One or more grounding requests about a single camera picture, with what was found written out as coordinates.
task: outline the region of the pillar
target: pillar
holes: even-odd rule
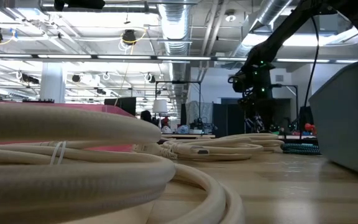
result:
[[[63,63],[44,62],[42,64],[41,100],[55,100],[55,103],[65,102],[67,73]]]

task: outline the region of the pink box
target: pink box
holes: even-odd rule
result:
[[[25,103],[26,105],[41,105],[41,106],[60,106],[66,108],[73,108],[73,109],[81,109],[81,110],[90,110],[90,111],[99,111],[104,113],[112,113],[112,114],[119,114],[123,116],[130,116],[136,119],[130,113],[124,111],[123,109],[117,106],[111,105],[82,105],[82,104],[66,104],[66,103]],[[19,142],[0,142],[0,144],[13,144],[13,143],[24,143],[25,141]],[[114,151],[114,152],[131,152],[132,146],[102,146],[102,147],[93,147],[89,148],[89,150],[95,151]]]

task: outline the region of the red object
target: red object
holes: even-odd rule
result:
[[[164,117],[163,120],[161,120],[162,126],[168,126],[169,127],[169,119],[168,116]]]
[[[123,116],[131,116],[130,113],[124,111],[123,109],[117,106],[110,105],[81,105],[81,104],[65,104],[65,103],[25,103],[26,105],[41,105],[41,106],[60,106],[66,108],[73,109],[82,109],[82,110],[90,110],[90,111],[99,111],[105,113],[119,114]],[[26,142],[34,142],[34,141],[9,141],[9,142],[0,142],[0,144],[13,144],[13,143],[26,143]],[[132,145],[126,146],[101,146],[101,147],[93,147],[88,150],[95,151],[115,151],[115,152],[131,152]]]
[[[313,135],[316,135],[316,126],[314,126],[312,124],[309,124],[309,123],[306,123],[305,124],[305,129],[307,131],[311,131],[313,133]]]

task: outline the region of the coiled cable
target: coiled cable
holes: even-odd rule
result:
[[[83,150],[159,139],[156,126],[134,118],[0,103],[0,141],[43,141],[0,145],[0,223],[60,223],[133,207],[158,198],[174,176],[208,196],[170,223],[244,223],[238,194],[197,169],[159,156]],[[64,155],[56,151],[62,164],[50,165],[59,141],[67,141]]]
[[[313,144],[286,143],[281,148],[285,154],[321,155],[319,147]]]
[[[134,150],[169,159],[236,161],[249,159],[253,153],[280,149],[282,144],[275,134],[240,134],[219,139],[169,140],[161,146],[141,144]]]

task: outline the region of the desk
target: desk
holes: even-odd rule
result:
[[[302,139],[305,138],[315,138],[316,136],[302,136]],[[284,136],[278,136],[279,139],[285,139]],[[299,139],[299,136],[287,135],[287,139]]]
[[[358,223],[358,174],[323,156],[269,153],[237,162],[177,162],[236,190],[244,203],[247,224]],[[169,183],[158,200],[132,208],[133,216],[125,215],[131,221],[119,219],[119,223],[164,223],[194,209],[204,198],[200,189]],[[112,223],[117,220],[113,216],[72,223]],[[142,221],[134,222],[135,217]]]
[[[213,134],[203,134],[205,137],[215,138]],[[176,138],[176,139],[195,139],[201,137],[200,134],[162,134],[163,138]]]

